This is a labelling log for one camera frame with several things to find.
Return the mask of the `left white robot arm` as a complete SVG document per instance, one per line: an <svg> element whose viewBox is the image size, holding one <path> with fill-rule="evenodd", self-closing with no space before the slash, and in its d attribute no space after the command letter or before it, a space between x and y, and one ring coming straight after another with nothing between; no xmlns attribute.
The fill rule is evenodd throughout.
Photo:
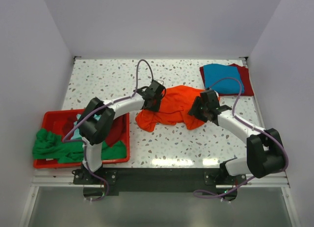
<svg viewBox="0 0 314 227"><path fill-rule="evenodd" d="M141 109L158 112L165 95L166 88L153 80L149 86L136 89L128 97L108 101L93 98L77 123L83 139L84 167L93 173L102 167L102 143L116 118Z"/></svg>

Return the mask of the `orange t shirt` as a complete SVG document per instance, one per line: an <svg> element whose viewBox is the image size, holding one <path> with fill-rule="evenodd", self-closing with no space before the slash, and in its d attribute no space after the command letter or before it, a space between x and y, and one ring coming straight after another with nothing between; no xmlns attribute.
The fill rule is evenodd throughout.
<svg viewBox="0 0 314 227"><path fill-rule="evenodd" d="M136 117L137 125L147 132L153 132L157 123L174 126L184 123L188 130L196 129L203 121L188 115L193 102L203 89L179 85L166 89L166 95L161 100L158 112L143 109Z"/></svg>

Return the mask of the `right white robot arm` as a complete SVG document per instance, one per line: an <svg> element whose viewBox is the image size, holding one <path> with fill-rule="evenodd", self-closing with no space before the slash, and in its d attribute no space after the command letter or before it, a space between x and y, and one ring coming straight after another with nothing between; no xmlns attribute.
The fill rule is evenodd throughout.
<svg viewBox="0 0 314 227"><path fill-rule="evenodd" d="M208 89L200 93L188 113L203 122L220 126L246 145L246 157L233 158L220 164L220 177L252 174L262 178L284 171L288 156L277 130L256 126L235 113L234 107L221 105L218 94Z"/></svg>

